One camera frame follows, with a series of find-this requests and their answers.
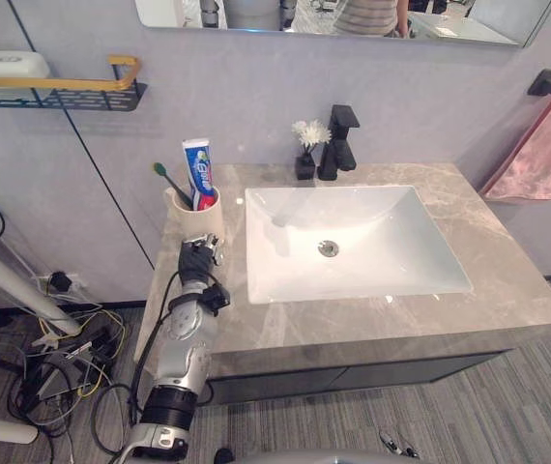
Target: electrical outlet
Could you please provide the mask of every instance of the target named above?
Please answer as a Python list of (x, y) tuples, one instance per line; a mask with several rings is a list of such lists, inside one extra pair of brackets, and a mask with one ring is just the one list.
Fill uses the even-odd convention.
[[(48, 285), (48, 282), (50, 280), (50, 277), (52, 274), (48, 275), (38, 275), (36, 277), (37, 283), (39, 284), (39, 287), (45, 292), (47, 290), (47, 293), (50, 295), (56, 295), (59, 292), (56, 291), (56, 289), (50, 285)], [(71, 293), (72, 290), (83, 290), (86, 288), (86, 283), (84, 283), (78, 274), (66, 274), (69, 280), (72, 281), (72, 286), (70, 287), (70, 291), (68, 293)]]

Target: gray wall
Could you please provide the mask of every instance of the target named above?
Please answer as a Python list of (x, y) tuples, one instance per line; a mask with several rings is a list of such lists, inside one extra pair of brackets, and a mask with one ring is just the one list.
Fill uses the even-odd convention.
[[(551, 68), (551, 15), (534, 43), (519, 49), (147, 29), (132, 0), (15, 5), (58, 75), (109, 78), (108, 53), (144, 61), (140, 78), (149, 89), (135, 111), (72, 117), (154, 261), (164, 184), (149, 166), (181, 161), (184, 138), (211, 137), (214, 162), (291, 163), (298, 149), (290, 124), (327, 122), (331, 105), (345, 102), (362, 123), (350, 136), (359, 162), (450, 160), (480, 187), (546, 105), (525, 91)], [(25, 49), (10, 22), (0, 18), (0, 48)], [(62, 208), (41, 207), (55, 186), (64, 189)], [(0, 206), (42, 266), (86, 274), (102, 300), (146, 297), (150, 267), (57, 112), (0, 110)], [(551, 203), (491, 206), (551, 274)]]
[(477, 0), (469, 17), (526, 44), (550, 9), (551, 0)]

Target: gray marble countertop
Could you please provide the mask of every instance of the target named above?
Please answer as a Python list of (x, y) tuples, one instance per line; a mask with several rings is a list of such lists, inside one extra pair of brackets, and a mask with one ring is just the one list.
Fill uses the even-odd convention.
[[(453, 164), (361, 164), (338, 173), (335, 182), (311, 183), (297, 181), (292, 166), (216, 165), (214, 181), (226, 227), (225, 262), (215, 273), (232, 300), (218, 318), (214, 377), (502, 351), (551, 329), (551, 287)], [(389, 301), (250, 304), (244, 190), (312, 184), (414, 186), (473, 290)], [(169, 215), (136, 355), (157, 320), (180, 242), (177, 221)], [(156, 340), (149, 371), (158, 350)]]

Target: white sink basin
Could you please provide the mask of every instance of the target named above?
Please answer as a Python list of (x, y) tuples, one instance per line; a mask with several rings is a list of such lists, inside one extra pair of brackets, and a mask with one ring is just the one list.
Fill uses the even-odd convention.
[(246, 234), (253, 304), (471, 290), (409, 186), (247, 188)]

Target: green toothbrush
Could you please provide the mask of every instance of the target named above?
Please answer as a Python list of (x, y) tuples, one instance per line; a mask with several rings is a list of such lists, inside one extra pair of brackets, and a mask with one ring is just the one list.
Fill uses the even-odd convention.
[(166, 178), (166, 181), (168, 181), (168, 184), (170, 184), (176, 190), (177, 194), (179, 195), (179, 198), (181, 198), (183, 200), (183, 202), (188, 206), (188, 208), (190, 208), (192, 210), (193, 207), (192, 207), (192, 204), (191, 204), (191, 199), (186, 195), (186, 193), (184, 191), (182, 191), (175, 184), (175, 182), (172, 179), (170, 179), (170, 176), (168, 176), (168, 174), (166, 174), (166, 168), (163, 167), (163, 164), (161, 164), (160, 162), (155, 162), (153, 164), (153, 170), (156, 171), (156, 174), (160, 175), (161, 177)]

